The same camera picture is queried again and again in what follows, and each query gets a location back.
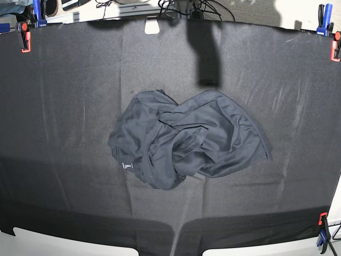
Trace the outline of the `black felt table cover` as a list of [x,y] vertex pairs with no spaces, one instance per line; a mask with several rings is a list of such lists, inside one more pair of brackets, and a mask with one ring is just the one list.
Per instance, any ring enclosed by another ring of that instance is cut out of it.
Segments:
[[[143,20],[1,35],[1,231],[15,228],[140,255],[315,237],[340,177],[340,64],[331,39],[236,22]],[[153,189],[112,157],[139,92],[178,103],[207,89],[239,104],[273,158],[226,177]]]

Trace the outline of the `red clamp far left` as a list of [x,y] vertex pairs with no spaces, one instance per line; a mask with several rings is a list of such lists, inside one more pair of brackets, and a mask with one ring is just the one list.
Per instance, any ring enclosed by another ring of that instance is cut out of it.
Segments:
[[18,22],[15,25],[15,30],[19,36],[21,52],[31,52],[31,32],[29,31],[28,24],[26,22]]

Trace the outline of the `blue clamp far left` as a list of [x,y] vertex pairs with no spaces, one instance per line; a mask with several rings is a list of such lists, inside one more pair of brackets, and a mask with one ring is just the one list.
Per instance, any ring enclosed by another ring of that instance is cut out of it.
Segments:
[[35,27],[46,27],[45,19],[46,0],[33,0],[33,10],[35,17]]

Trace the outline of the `dark navy t-shirt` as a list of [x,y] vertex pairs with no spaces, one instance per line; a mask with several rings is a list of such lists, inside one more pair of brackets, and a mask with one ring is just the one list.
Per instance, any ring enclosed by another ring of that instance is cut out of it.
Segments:
[[137,94],[108,145],[124,170],[162,190],[174,189],[188,176],[224,177],[272,157],[251,116],[214,90],[183,103],[162,90]]

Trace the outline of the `blue clamp far right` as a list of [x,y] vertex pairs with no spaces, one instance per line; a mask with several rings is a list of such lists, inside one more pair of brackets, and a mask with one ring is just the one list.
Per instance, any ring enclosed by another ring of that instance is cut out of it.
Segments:
[[318,9],[318,22],[319,25],[316,29],[318,35],[329,37],[332,34],[334,24],[330,22],[332,12],[332,4],[320,4]]

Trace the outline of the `blue clamp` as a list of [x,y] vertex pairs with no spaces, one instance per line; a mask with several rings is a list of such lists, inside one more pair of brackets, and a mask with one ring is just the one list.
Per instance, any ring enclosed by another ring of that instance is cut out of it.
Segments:
[[33,0],[33,10],[35,17],[35,27],[46,27],[45,19],[46,0]]
[[323,212],[319,216],[319,240],[317,243],[317,247],[321,247],[322,250],[320,254],[324,254],[327,250],[328,247],[328,242],[330,241],[330,232],[329,232],[329,227],[328,227],[328,221],[327,221],[327,212]]
[[318,22],[319,25],[316,29],[318,35],[329,37],[332,34],[334,24],[330,22],[332,12],[332,4],[320,4],[318,9]]

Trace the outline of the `red clamp far right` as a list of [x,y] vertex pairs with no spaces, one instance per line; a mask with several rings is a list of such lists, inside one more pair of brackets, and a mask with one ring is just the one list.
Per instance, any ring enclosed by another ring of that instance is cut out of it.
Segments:
[[337,31],[331,45],[330,60],[340,62],[340,32]]

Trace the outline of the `red clamp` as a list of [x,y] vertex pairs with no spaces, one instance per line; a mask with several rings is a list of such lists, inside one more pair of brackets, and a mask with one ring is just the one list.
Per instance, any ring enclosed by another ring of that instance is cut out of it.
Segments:
[[340,32],[337,31],[331,45],[330,60],[340,62]]
[[19,36],[21,52],[31,52],[31,32],[29,31],[28,24],[26,22],[18,22],[15,25],[15,30]]

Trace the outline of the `blue clamp near right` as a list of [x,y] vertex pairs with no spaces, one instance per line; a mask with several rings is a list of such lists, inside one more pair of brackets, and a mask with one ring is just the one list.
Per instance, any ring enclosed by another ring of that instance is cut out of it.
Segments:
[[317,247],[321,247],[322,250],[320,254],[324,254],[327,250],[328,247],[328,242],[330,241],[330,232],[329,232],[329,227],[328,227],[328,221],[327,221],[327,212],[323,212],[319,216],[319,240],[317,243]]

